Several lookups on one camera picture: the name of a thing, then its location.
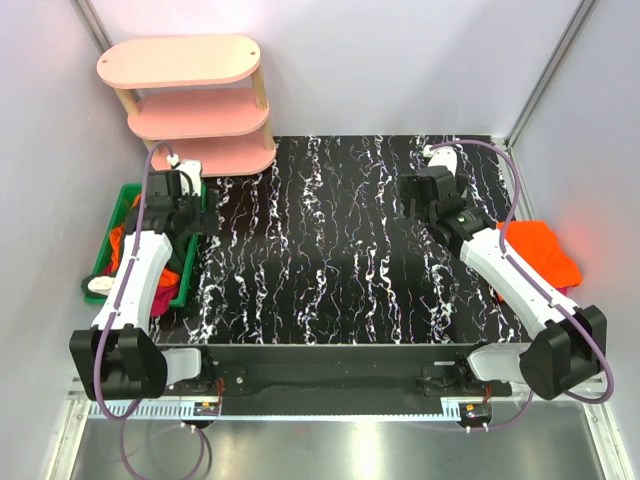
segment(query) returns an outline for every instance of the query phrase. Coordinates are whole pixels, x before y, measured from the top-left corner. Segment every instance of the shelf tier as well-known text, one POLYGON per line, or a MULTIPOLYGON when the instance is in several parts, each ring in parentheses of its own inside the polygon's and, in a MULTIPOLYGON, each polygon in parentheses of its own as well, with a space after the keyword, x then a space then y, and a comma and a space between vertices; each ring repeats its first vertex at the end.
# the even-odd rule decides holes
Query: shelf tier
POLYGON ((250 88, 190 90, 151 95, 129 115, 129 128, 146 140, 245 135, 267 121, 250 88))
POLYGON ((260 65, 260 47, 242 35, 136 38, 98 60, 98 75, 113 88, 185 87, 232 83, 260 65))
MULTIPOLYGON (((171 146, 181 160, 200 160, 202 175, 223 177, 253 175, 269 167, 276 149, 265 150, 262 130, 236 137, 173 140, 171 146)), ((168 170, 167 150, 158 149, 151 164, 155 170, 168 170)))

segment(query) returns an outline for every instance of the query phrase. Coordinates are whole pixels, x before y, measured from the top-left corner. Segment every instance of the marble pattern surface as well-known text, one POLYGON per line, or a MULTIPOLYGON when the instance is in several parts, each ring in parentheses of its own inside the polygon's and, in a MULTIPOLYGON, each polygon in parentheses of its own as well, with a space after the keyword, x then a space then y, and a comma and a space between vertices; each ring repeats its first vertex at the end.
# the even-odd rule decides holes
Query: marble pattern surface
MULTIPOLYGON (((400 211, 398 177, 425 144, 487 137, 282 137, 273 167, 208 179, 219 236, 203 238, 182 309, 158 343, 522 341, 488 286, 400 211)), ((457 147, 470 194, 496 221, 510 206, 496 156, 457 147)))

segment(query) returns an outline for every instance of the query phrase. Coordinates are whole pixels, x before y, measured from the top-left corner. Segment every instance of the red cloth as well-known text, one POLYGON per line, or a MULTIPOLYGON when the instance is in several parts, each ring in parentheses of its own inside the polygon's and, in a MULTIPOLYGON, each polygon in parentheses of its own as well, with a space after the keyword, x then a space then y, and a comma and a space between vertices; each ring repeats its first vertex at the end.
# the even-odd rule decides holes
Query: red cloth
POLYGON ((518 254, 549 284, 563 295, 569 287, 582 283, 576 262, 560 247, 558 237, 549 226, 538 220, 518 221, 509 225, 507 241, 518 254))
POLYGON ((156 296, 153 298, 153 305, 151 305, 151 316, 157 317, 169 310, 169 303, 173 300, 173 297, 178 295, 179 290, 180 283, 170 287, 158 287, 156 296))

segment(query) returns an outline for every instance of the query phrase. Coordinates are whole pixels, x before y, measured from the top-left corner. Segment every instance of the cable connector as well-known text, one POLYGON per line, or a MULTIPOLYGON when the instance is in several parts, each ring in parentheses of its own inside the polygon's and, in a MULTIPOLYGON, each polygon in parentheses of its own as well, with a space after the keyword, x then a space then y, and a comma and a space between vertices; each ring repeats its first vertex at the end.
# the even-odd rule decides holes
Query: cable connector
POLYGON ((431 158, 436 154, 435 150, 433 149, 433 145, 425 145, 424 149, 422 150, 422 155, 424 156, 424 158, 431 158))
POLYGON ((180 165, 180 157, 178 157, 177 153, 173 155, 167 155, 167 163, 171 166, 171 168, 176 168, 180 165))

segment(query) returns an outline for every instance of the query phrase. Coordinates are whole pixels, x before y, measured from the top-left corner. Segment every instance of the plastic basket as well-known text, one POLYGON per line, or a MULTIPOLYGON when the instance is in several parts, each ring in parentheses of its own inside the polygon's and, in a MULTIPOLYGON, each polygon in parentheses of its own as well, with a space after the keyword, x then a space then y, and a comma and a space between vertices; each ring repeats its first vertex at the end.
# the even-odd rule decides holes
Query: plastic basket
MULTIPOLYGON (((107 231, 104 235, 104 240, 102 241, 102 246, 100 247, 100 252, 98 253, 98 258, 96 259, 96 263, 91 272, 92 275, 99 275, 104 271, 105 268, 111 262, 111 243, 109 243, 109 233, 118 225, 122 225, 124 220, 131 210, 133 206, 133 202, 136 197, 142 191, 142 185, 139 183, 129 183, 122 187, 120 190, 120 194, 118 195, 118 201, 116 202, 116 206, 113 209, 113 214, 111 215, 111 220, 109 221, 109 226, 107 227, 107 231)), ((205 205, 205 188, 203 185, 202 188, 202 204, 205 205)), ((178 296, 171 300, 169 303, 169 307, 184 307, 187 302, 187 293, 189 291, 189 281, 191 280, 191 270, 193 268, 193 262, 196 257, 196 251, 198 249, 198 237, 199 235, 192 235, 189 239, 189 246, 187 247, 187 256, 184 261, 184 270, 182 271, 182 275, 180 277, 180 290, 178 291, 178 296)), ((103 305, 107 298, 95 298, 89 297, 85 295, 85 302, 95 304, 95 305, 103 305)))

